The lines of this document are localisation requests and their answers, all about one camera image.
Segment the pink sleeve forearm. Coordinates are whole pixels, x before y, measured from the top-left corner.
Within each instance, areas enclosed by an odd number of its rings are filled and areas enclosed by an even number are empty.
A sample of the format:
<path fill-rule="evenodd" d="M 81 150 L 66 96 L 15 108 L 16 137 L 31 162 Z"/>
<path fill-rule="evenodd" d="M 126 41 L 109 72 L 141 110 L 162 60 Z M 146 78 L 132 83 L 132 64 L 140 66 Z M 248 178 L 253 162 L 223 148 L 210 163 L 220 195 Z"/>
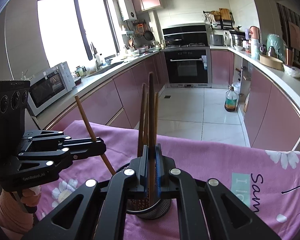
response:
<path fill-rule="evenodd" d="M 10 193 L 0 195 L 0 239 L 21 239 L 33 228 L 33 214 L 24 212 Z"/>

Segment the person's left hand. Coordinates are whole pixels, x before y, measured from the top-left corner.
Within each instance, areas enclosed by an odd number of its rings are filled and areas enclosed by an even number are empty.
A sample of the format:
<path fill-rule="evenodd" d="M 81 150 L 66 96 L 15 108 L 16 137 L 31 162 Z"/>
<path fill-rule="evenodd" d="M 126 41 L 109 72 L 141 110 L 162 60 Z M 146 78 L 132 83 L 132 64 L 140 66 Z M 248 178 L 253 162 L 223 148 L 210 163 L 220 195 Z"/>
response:
<path fill-rule="evenodd" d="M 6 192 L 2 190 L 0 195 L 0 205 L 4 210 L 12 213 L 34 214 L 41 198 L 41 192 L 33 189 L 23 189 L 20 191 Z"/>

